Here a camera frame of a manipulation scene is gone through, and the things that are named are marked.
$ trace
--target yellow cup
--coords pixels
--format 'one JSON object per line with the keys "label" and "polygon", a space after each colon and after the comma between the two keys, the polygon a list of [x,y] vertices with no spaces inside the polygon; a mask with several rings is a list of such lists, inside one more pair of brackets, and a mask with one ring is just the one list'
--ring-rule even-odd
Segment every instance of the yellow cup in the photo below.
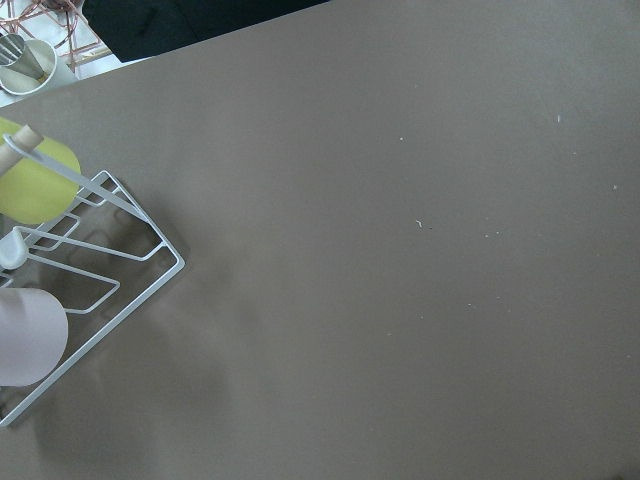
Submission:
{"label": "yellow cup", "polygon": [[[0,117],[0,134],[15,134],[21,125]],[[45,137],[37,149],[80,173],[75,154],[66,145]],[[18,223],[34,225],[52,220],[73,201],[78,185],[37,162],[22,158],[0,176],[0,213]]]}

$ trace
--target white container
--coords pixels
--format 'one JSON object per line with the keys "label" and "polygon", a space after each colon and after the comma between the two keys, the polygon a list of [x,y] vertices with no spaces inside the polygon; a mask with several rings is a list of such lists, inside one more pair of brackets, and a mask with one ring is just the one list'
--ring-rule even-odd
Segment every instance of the white container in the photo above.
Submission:
{"label": "white container", "polygon": [[47,42],[37,39],[25,40],[33,56],[48,75],[48,78],[40,83],[22,73],[9,68],[0,67],[0,84],[2,88],[12,95],[26,96],[37,92],[51,90],[78,81],[73,72],[56,55],[55,50]]}
{"label": "white container", "polygon": [[0,385],[46,377],[62,358],[69,325],[60,302],[37,288],[0,288]]}

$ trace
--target gray surface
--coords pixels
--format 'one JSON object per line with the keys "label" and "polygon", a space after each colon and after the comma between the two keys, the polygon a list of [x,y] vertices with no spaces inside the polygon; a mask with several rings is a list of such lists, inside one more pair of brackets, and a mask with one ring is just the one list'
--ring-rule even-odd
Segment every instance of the gray surface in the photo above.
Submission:
{"label": "gray surface", "polygon": [[639,8],[336,0],[4,108],[188,266],[0,478],[639,478]]}

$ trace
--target black object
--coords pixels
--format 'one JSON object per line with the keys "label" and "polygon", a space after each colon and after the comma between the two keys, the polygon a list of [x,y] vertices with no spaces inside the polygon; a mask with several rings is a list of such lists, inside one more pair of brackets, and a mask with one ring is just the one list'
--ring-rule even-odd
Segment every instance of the black object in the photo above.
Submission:
{"label": "black object", "polygon": [[120,61],[175,50],[328,0],[86,0],[91,28]]}

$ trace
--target dish rack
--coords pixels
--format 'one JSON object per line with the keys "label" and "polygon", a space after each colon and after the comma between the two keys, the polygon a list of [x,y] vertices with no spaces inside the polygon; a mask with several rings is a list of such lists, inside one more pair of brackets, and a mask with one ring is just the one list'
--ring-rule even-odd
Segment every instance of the dish rack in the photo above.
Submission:
{"label": "dish rack", "polygon": [[69,321],[67,349],[57,367],[29,387],[0,387],[0,427],[8,426],[67,370],[149,299],[185,265],[175,247],[120,181],[106,170],[86,178],[38,150],[23,157],[80,186],[57,218],[31,228],[15,225],[26,261],[0,271],[0,288],[41,288],[62,303]]}

